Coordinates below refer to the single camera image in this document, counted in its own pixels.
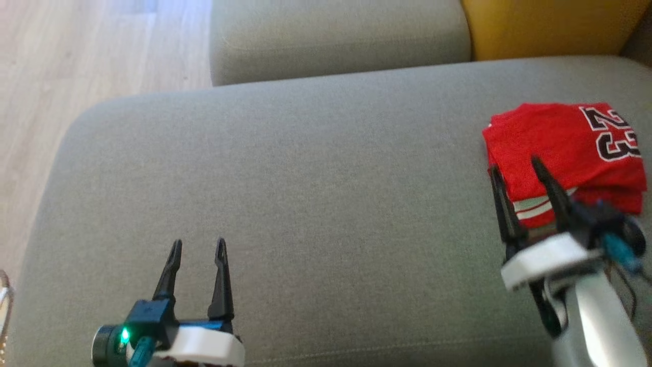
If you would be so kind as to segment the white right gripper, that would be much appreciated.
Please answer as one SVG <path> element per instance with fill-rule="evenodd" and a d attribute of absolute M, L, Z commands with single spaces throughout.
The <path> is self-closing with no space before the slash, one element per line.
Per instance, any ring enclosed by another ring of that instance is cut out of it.
<path fill-rule="evenodd" d="M 556 218 L 558 233 L 572 230 L 574 224 L 571 198 L 553 177 L 541 158 L 531 156 L 531 165 L 544 186 Z M 599 303 L 584 301 L 577 311 L 570 311 L 565 294 L 575 288 L 578 298 L 588 294 L 595 298 L 610 288 L 605 262 L 598 250 L 585 249 L 571 234 L 552 235 L 533 246 L 528 244 L 528 230 L 521 223 L 507 195 L 507 186 L 498 166 L 490 168 L 492 191 L 498 218 L 499 233 L 505 253 L 515 254 L 501 268 L 501 277 L 508 291 L 526 286 L 535 300 L 538 316 L 547 333 L 561 335 L 571 325 L 571 315 L 580 318 L 584 337 L 606 336 L 606 315 Z"/>

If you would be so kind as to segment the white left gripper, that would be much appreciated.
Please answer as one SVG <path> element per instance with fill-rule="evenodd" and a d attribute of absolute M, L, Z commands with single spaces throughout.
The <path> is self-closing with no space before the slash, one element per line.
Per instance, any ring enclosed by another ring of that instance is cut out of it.
<path fill-rule="evenodd" d="M 175 299 L 177 272 L 181 267 L 182 240 L 173 243 L 153 300 Z M 143 362 L 137 355 L 135 333 L 124 325 L 103 325 L 92 342 L 93 367 L 245 367 L 243 343 L 227 332 L 222 321 L 234 319 L 227 244 L 219 238 L 215 251 L 216 277 L 207 316 L 212 321 L 187 320 L 181 323 L 169 349 L 155 346 Z"/>

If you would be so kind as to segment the red jersey with white sleeves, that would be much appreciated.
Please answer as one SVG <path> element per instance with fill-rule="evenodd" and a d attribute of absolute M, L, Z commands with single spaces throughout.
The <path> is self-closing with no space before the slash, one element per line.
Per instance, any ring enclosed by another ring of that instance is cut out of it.
<path fill-rule="evenodd" d="M 566 190 L 647 190 L 637 135 L 607 103 L 524 103 L 493 116 L 482 135 L 489 161 L 499 167 L 513 202 L 546 193 L 532 155 Z"/>

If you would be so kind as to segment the red shorts with 23 print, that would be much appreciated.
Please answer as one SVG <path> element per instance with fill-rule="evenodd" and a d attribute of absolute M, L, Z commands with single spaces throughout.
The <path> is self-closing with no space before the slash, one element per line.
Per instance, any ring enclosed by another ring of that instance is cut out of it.
<path fill-rule="evenodd" d="M 617 187 L 570 188 L 572 198 L 585 204 L 607 202 L 622 212 L 638 215 L 642 212 L 643 193 Z M 512 203 L 522 225 L 528 228 L 545 227 L 555 221 L 552 205 L 547 195 L 527 198 Z"/>

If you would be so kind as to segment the grey sofa seat cushion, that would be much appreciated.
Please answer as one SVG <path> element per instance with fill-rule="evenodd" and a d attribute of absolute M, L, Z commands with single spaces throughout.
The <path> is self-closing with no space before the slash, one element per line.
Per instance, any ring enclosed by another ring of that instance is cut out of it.
<path fill-rule="evenodd" d="M 522 103 L 607 102 L 652 180 L 652 69 L 503 60 L 138 95 L 65 134 L 10 319 L 9 367 L 92 367 L 182 239 L 175 313 L 206 317 L 228 244 L 247 367 L 552 367 L 508 292 L 481 132 Z"/>

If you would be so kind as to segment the yellow sofa cushion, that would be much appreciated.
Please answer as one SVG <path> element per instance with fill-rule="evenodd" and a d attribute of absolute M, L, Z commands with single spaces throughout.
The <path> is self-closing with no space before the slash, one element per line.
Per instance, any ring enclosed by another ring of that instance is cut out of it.
<path fill-rule="evenodd" d="M 476 61 L 617 55 L 652 0 L 460 0 Z"/>

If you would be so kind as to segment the laundry basket rim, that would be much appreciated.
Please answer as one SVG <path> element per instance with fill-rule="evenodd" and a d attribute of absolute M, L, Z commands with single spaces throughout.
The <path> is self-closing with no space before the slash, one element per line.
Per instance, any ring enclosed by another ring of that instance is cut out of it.
<path fill-rule="evenodd" d="M 9 332 L 10 314 L 13 306 L 14 290 L 9 276 L 0 270 L 0 365 L 5 364 L 6 346 Z"/>

